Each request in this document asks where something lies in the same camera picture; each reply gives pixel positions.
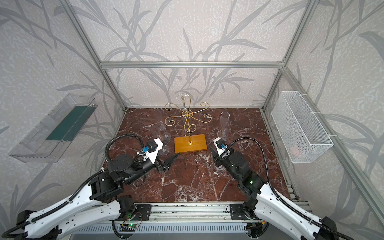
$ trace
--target white wire basket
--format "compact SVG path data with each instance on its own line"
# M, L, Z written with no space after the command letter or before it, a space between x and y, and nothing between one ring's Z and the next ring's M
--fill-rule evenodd
M333 146L299 92L282 91L271 114L293 163L313 162Z

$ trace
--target gold metal stand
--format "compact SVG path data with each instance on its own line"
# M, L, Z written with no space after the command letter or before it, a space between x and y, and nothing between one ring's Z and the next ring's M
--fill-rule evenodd
M184 123L184 130L188 133L188 136L186 137L176 137L175 138L175 153L185 153L185 152L196 152L196 151L203 151L207 149L207 142L205 140L205 135L204 134L199 134L199 135L192 135L191 133L196 130L196 125L191 124L191 118L204 122L204 123L209 123L212 120L212 116L208 113L204 113L203 116L205 119L209 118L209 121L202 121L197 118L195 118L193 115L195 113L202 112L204 110L207 110L210 106L209 103L207 102L202 102L200 103L201 106L205 107L202 110L193 112L191 111L191 98L188 94L182 93L177 96L177 99L180 97L180 101L183 103L183 109L181 109L179 106L177 106L174 103L167 103L165 106L165 109L170 111L173 109L172 104L175 105L178 109L182 111L182 114L180 116L169 116L165 119L164 123L167 126L173 126L175 125L176 121L173 120L173 118L185 118L185 123ZM189 107L185 106L185 102L189 98Z

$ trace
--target transparent plastic tray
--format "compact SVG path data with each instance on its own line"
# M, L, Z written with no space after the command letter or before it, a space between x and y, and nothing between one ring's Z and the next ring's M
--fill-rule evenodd
M9 155L23 162L57 162L96 109L93 101L68 94Z

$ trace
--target red marble tabletop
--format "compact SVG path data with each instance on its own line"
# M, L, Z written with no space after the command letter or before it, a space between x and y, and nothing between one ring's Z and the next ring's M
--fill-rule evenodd
M283 174L278 164L275 151L267 133L260 109L258 108L210 108L202 113L212 115L210 123L201 123L192 120L197 125L193 134L205 134L207 145L217 138L220 130L220 114L230 113L230 133L227 144L240 137L253 137L264 147L268 160L268 169L273 186L284 196L290 199ZM180 115L180 110L173 109L128 109L120 126L119 134L135 133L144 141L144 144L157 137L162 138L165 132L171 133L168 143L169 154L160 156L161 160L174 154L174 137L185 136L183 129L185 118L177 118L174 126L167 126L161 131L159 126L168 116ZM204 119L202 115L194 117ZM265 166L260 148L253 141L239 141L233 146L235 151L243 153L250 162L252 171L266 179ZM132 138L123 138L112 145L110 156L115 157L128 153L135 156L140 149L139 143ZM166 174L159 174L155 169L147 174L146 180L124 185L124 193L131 195L135 202L178 202L178 201L204 201L204 202L235 202L245 201L246 196L237 188L237 183L229 173L218 171L213 163L209 149L207 151L180 154L171 169Z

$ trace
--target leaf pattern wallpaper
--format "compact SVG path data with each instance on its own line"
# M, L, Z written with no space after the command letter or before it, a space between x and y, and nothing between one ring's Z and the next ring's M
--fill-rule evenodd
M307 1L71 0L102 61L281 61ZM262 106L276 69L108 69L127 106Z
M288 68L317 105L373 186L384 197L384 1L319 3ZM283 78L280 91L292 90ZM286 153L281 140L278 145ZM332 150L310 164L285 157L302 200L355 239L384 239L384 230Z
M45 208L104 162L123 116L58 2L0 2L0 232L25 209ZM8 154L68 93L98 105L57 163L23 163Z

